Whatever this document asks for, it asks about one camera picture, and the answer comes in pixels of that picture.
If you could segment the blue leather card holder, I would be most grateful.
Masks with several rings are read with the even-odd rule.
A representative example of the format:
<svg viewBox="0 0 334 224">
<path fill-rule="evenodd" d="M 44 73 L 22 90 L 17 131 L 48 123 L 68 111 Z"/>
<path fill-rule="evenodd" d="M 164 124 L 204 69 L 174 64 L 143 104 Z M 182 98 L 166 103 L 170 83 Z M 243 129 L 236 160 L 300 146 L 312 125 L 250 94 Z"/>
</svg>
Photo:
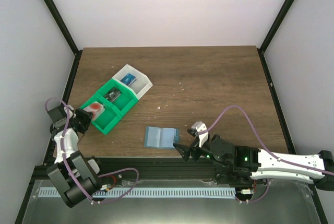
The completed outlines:
<svg viewBox="0 0 334 224">
<path fill-rule="evenodd" d="M 144 146 L 148 148 L 173 149 L 174 144 L 180 142 L 180 133 L 177 128 L 160 128 L 147 126 Z"/>
</svg>

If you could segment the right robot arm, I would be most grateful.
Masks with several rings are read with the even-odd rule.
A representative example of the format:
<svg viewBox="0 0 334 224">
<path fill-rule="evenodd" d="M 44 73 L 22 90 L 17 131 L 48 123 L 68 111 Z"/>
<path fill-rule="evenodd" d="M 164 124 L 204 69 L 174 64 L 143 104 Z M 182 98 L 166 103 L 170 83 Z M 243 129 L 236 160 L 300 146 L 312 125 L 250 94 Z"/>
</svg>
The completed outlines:
<svg viewBox="0 0 334 224">
<path fill-rule="evenodd" d="M 200 143 L 196 137 L 191 145 L 174 143 L 184 161 L 207 158 L 216 168 L 218 178 L 246 185 L 252 181 L 283 179 L 313 184 L 317 189 L 333 191 L 333 155 L 322 150 L 315 155 L 270 153 L 264 149 L 236 146 L 214 135 Z"/>
</svg>

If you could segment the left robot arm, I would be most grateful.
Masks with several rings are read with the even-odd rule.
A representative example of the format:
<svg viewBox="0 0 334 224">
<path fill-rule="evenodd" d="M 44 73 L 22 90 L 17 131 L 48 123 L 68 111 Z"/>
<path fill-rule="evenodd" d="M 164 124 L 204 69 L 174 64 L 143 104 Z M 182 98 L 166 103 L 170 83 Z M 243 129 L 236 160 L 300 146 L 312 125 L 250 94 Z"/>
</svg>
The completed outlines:
<svg viewBox="0 0 334 224">
<path fill-rule="evenodd" d="M 78 149 L 79 134 L 88 130 L 93 114 L 63 105 L 47 113 L 53 122 L 50 132 L 57 151 L 47 175 L 65 204 L 74 207 L 84 199 L 91 199 L 102 186 L 95 157 L 86 159 Z"/>
</svg>

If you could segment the red white card stack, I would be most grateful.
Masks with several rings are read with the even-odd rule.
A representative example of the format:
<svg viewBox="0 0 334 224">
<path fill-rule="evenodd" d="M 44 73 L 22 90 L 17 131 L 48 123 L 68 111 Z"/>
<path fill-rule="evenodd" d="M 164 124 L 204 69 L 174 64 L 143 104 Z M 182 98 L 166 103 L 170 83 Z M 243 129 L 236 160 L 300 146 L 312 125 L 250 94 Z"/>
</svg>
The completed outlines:
<svg viewBox="0 0 334 224">
<path fill-rule="evenodd" d="M 105 107 L 103 104 L 95 101 L 86 106 L 83 110 L 92 113 L 92 121 L 95 121 L 105 111 Z"/>
</svg>

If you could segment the black card stack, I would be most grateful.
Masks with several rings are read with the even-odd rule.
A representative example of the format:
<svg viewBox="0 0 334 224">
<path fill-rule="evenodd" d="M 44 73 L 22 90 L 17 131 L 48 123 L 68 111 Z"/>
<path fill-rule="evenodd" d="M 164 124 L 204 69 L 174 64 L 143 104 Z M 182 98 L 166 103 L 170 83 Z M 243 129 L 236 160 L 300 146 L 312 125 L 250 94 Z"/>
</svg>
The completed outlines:
<svg viewBox="0 0 334 224">
<path fill-rule="evenodd" d="M 114 102 L 120 95 L 121 91 L 114 87 L 104 95 L 104 98 L 109 102 Z"/>
</svg>

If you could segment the blue VIP card stack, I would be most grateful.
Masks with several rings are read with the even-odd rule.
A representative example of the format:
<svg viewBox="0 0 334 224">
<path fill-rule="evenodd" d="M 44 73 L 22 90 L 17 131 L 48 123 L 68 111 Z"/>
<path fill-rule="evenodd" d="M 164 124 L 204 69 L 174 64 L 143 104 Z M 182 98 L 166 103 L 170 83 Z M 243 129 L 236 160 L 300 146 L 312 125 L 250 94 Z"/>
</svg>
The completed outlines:
<svg viewBox="0 0 334 224">
<path fill-rule="evenodd" d="M 130 86 L 131 84 L 133 84 L 136 81 L 136 77 L 131 74 L 131 73 L 127 73 L 122 79 L 121 82 L 127 86 Z"/>
</svg>

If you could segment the green plastic bin front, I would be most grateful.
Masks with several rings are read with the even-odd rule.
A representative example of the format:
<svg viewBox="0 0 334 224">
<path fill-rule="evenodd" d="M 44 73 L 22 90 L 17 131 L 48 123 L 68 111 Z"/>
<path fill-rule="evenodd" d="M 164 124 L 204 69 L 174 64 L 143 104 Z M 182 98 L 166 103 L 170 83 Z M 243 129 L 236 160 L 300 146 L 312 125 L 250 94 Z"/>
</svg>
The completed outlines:
<svg viewBox="0 0 334 224">
<path fill-rule="evenodd" d="M 85 109 L 90 104 L 96 102 L 103 106 L 104 111 L 100 113 L 100 115 L 95 120 L 92 120 L 91 124 L 94 125 L 104 135 L 107 135 L 121 120 L 121 112 L 115 105 L 107 101 L 106 98 L 99 94 L 94 94 L 84 104 L 82 104 L 80 108 Z"/>
</svg>

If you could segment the green plastic bin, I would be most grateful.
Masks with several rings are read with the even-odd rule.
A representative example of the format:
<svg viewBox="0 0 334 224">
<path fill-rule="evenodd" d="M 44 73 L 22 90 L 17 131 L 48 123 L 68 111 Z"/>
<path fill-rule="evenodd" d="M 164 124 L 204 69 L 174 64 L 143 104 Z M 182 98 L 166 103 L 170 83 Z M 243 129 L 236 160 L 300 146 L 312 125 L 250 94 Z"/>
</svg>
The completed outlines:
<svg viewBox="0 0 334 224">
<path fill-rule="evenodd" d="M 122 117 L 138 102 L 132 90 L 116 79 L 107 81 L 96 94 L 103 97 L 107 105 L 114 106 Z"/>
<path fill-rule="evenodd" d="M 96 102 L 103 106 L 104 111 L 100 113 L 100 115 L 95 120 L 92 120 L 91 124 L 94 125 L 104 135 L 107 135 L 121 120 L 121 112 L 115 105 L 107 101 L 106 98 L 99 94 L 94 94 L 84 104 L 82 104 L 80 108 L 85 109 L 90 104 Z"/>
</svg>

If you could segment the white plastic bin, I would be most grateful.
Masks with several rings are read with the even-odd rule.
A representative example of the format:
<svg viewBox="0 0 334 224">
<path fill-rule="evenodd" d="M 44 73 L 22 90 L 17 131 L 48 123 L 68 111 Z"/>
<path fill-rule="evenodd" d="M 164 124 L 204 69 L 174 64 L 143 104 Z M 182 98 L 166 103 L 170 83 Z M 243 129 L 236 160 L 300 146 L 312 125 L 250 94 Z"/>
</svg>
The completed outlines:
<svg viewBox="0 0 334 224">
<path fill-rule="evenodd" d="M 121 82 L 121 79 L 127 73 L 131 73 L 136 77 L 136 81 L 130 86 L 127 86 Z M 124 67 L 122 67 L 115 75 L 112 76 L 112 78 L 129 88 L 138 100 L 140 100 L 153 86 L 147 75 L 133 68 L 129 64 L 126 64 Z"/>
</svg>

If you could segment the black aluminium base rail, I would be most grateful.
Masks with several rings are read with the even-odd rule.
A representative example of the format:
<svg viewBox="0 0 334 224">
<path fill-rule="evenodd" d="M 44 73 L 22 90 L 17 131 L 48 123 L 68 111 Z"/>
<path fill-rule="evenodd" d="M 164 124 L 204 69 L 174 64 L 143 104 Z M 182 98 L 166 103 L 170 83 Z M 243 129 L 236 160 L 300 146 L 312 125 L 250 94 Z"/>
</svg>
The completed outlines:
<svg viewBox="0 0 334 224">
<path fill-rule="evenodd" d="M 231 187 L 254 184 L 253 181 L 236 178 L 229 179 L 218 172 L 218 168 L 206 158 L 198 161 L 185 162 L 182 158 L 110 158 L 98 157 L 100 174 L 105 174 L 125 168 L 135 168 L 139 171 L 140 180 L 203 180 L 215 181 L 218 184 Z"/>
</svg>

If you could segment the left black frame post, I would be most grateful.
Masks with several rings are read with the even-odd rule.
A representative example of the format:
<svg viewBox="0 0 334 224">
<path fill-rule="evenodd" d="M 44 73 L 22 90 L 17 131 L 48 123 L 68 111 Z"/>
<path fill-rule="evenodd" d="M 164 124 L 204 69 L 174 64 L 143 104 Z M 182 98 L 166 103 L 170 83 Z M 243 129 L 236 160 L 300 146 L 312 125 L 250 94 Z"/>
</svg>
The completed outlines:
<svg viewBox="0 0 334 224">
<path fill-rule="evenodd" d="M 70 47 L 71 51 L 74 55 L 78 55 L 80 50 L 76 46 L 73 37 L 71 36 L 60 12 L 58 11 L 55 3 L 53 0 L 43 0 L 45 5 L 47 6 L 50 14 L 52 15 L 54 21 L 56 22 L 59 30 L 61 31 L 65 41 L 67 42 L 68 46 Z"/>
</svg>

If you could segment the black frame post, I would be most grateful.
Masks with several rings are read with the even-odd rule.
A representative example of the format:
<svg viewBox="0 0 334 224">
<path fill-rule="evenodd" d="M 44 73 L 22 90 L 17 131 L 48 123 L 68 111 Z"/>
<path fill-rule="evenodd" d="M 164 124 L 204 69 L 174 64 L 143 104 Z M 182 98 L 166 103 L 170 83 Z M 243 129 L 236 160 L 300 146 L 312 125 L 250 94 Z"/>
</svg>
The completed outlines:
<svg viewBox="0 0 334 224">
<path fill-rule="evenodd" d="M 276 15 L 268 33 L 266 34 L 259 50 L 261 53 L 265 53 L 270 43 L 272 42 L 274 36 L 276 35 L 278 29 L 280 28 L 282 22 L 284 21 L 286 15 L 288 14 L 290 8 L 292 7 L 295 0 L 284 0 L 278 14 Z"/>
<path fill-rule="evenodd" d="M 67 42 L 68 46 L 70 47 L 71 51 L 74 55 L 78 55 L 80 50 L 76 46 L 73 37 L 71 36 L 60 12 L 58 11 L 55 3 L 53 0 L 43 0 L 45 5 L 47 6 L 50 14 L 52 15 L 54 21 L 56 22 L 59 30 L 61 31 L 65 41 Z"/>
</svg>

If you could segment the right black frame post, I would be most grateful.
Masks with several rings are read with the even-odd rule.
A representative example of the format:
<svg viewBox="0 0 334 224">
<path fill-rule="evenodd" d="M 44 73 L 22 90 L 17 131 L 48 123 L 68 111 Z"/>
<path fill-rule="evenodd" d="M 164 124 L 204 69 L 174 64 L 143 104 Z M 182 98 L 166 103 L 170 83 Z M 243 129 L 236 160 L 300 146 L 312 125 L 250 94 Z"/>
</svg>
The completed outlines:
<svg viewBox="0 0 334 224">
<path fill-rule="evenodd" d="M 290 8 L 292 7 L 295 0 L 284 0 L 278 14 L 276 15 L 268 33 L 266 34 L 259 50 L 261 53 L 265 53 L 270 43 L 272 42 L 274 36 L 276 35 L 278 29 L 280 28 L 282 22 L 284 21 L 286 15 L 288 14 Z"/>
</svg>

